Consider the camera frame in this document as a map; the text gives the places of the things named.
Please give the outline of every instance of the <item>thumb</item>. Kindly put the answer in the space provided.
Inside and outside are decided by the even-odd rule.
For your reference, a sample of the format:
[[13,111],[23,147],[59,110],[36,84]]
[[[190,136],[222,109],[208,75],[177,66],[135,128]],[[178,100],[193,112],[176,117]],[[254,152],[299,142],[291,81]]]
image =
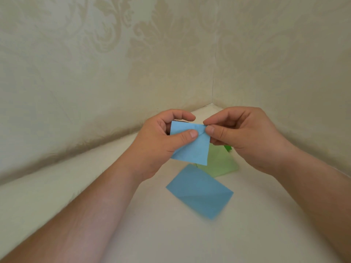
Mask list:
[[226,128],[220,125],[209,125],[206,127],[206,133],[219,141],[222,141],[230,146],[235,146],[237,133],[235,129]]
[[198,132],[194,129],[184,131],[179,134],[169,136],[170,145],[173,150],[177,150],[193,142],[198,137]]

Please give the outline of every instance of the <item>hand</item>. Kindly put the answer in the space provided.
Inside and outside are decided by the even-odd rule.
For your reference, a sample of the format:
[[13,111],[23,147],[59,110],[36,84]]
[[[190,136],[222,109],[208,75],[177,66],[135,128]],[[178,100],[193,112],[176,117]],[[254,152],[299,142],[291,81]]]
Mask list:
[[174,119],[194,121],[195,115],[184,110],[167,110],[147,119],[134,142],[118,161],[141,175],[142,181],[154,176],[175,150],[198,137],[196,130],[169,136]]
[[204,125],[212,144],[234,147],[252,167],[273,176],[297,150],[260,108],[226,108],[204,120]]

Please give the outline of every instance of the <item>fingernail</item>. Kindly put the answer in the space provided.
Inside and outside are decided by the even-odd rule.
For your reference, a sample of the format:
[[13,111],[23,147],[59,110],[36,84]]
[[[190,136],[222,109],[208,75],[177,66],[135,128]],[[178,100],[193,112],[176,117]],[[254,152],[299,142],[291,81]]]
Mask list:
[[190,130],[191,138],[197,137],[198,133],[196,130]]
[[205,131],[206,131],[207,134],[213,135],[214,127],[209,125],[209,126],[206,127]]

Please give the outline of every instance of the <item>blue origami paper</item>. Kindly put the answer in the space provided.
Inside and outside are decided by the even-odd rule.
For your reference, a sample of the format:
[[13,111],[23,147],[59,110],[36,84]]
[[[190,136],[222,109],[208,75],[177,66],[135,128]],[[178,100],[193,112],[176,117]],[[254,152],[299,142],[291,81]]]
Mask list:
[[189,164],[166,187],[201,215],[213,220],[225,207],[233,191]]
[[205,133],[205,128],[206,126],[203,124],[172,121],[170,135],[178,134],[188,129],[195,129],[199,136],[194,142],[177,149],[171,159],[207,165],[210,136]]

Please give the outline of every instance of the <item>forearm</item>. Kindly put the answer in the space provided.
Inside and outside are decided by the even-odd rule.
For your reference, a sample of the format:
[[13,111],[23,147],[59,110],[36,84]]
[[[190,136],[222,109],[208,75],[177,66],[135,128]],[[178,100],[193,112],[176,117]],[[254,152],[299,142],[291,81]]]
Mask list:
[[117,160],[0,262],[99,262],[140,182]]
[[351,179],[301,150],[286,159],[275,177],[351,262]]

